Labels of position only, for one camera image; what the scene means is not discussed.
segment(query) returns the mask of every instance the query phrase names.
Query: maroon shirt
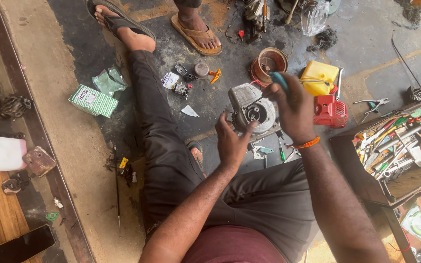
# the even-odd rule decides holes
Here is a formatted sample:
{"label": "maroon shirt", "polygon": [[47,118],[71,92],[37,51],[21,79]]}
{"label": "maroon shirt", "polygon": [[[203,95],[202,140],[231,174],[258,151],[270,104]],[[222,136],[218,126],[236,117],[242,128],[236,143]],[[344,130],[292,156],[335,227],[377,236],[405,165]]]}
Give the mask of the maroon shirt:
{"label": "maroon shirt", "polygon": [[277,248],[256,230],[220,225],[201,232],[182,263],[286,263]]}

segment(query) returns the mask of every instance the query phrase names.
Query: flip-flop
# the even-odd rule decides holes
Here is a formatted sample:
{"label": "flip-flop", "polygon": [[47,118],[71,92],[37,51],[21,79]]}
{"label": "flip-flop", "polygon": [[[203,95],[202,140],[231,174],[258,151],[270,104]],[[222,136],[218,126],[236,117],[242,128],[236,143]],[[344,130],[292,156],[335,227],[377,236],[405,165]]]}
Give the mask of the flip-flop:
{"label": "flip-flop", "polygon": [[112,12],[117,13],[119,16],[114,15],[104,15],[105,18],[105,26],[106,28],[113,33],[115,37],[118,37],[116,34],[116,31],[118,28],[131,28],[131,30],[134,33],[142,34],[151,37],[154,42],[156,40],[155,34],[150,31],[147,27],[144,27],[143,25],[139,24],[138,22],[132,20],[130,17],[128,17],[119,7],[114,5],[113,3],[110,3],[107,0],[84,0],[86,4],[87,11],[89,11],[89,14],[93,17],[95,17],[96,12],[96,6],[102,5],[106,6],[108,9],[110,9]]}
{"label": "flip-flop", "polygon": [[201,158],[196,157],[196,162],[201,171],[204,173],[204,166],[202,165],[202,155],[204,152],[202,151],[202,145],[198,141],[190,141],[186,145],[186,147],[191,151],[192,148],[197,148],[199,152],[201,152]]}
{"label": "flip-flop", "polygon": [[196,49],[197,52],[204,56],[217,56],[222,53],[222,46],[210,49],[210,48],[202,48],[200,47],[192,37],[195,38],[206,38],[206,39],[214,39],[214,33],[212,30],[209,29],[207,26],[207,32],[204,31],[196,31],[184,28],[180,21],[178,20],[178,14],[172,16],[172,26],[178,30],[178,32]]}

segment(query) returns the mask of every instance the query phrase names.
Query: red plastic shroud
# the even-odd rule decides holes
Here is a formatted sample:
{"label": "red plastic shroud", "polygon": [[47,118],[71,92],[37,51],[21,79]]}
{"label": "red plastic shroud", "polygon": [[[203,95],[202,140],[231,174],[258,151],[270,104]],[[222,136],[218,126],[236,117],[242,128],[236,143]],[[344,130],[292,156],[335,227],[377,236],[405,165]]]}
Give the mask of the red plastic shroud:
{"label": "red plastic shroud", "polygon": [[314,124],[340,129],[348,120],[347,105],[336,101],[333,95],[322,95],[314,98]]}

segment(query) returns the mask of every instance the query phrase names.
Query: phone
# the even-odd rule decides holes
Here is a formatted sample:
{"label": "phone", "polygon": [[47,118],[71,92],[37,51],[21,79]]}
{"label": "phone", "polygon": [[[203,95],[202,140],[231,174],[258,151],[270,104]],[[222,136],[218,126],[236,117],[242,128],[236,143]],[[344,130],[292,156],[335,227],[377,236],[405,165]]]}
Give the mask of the phone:
{"label": "phone", "polygon": [[21,263],[56,243],[49,225],[0,244],[0,263]]}

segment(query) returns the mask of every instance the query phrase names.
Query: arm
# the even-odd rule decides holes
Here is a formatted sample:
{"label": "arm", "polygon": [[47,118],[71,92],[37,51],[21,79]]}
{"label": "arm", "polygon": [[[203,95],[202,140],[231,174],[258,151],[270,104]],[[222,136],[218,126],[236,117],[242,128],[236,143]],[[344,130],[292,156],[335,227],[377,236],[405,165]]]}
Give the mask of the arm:
{"label": "arm", "polygon": [[[301,145],[316,138],[313,128],[313,97],[298,78],[283,74],[291,90],[287,96],[278,84],[263,94],[276,101],[282,129]],[[329,247],[339,263],[389,262],[389,256],[368,215],[318,143],[299,149],[310,186],[313,212]]]}
{"label": "arm", "polygon": [[215,129],[219,138],[219,167],[160,225],[144,247],[139,263],[179,263],[201,232],[211,209],[235,176],[256,123],[239,137],[221,114]]}

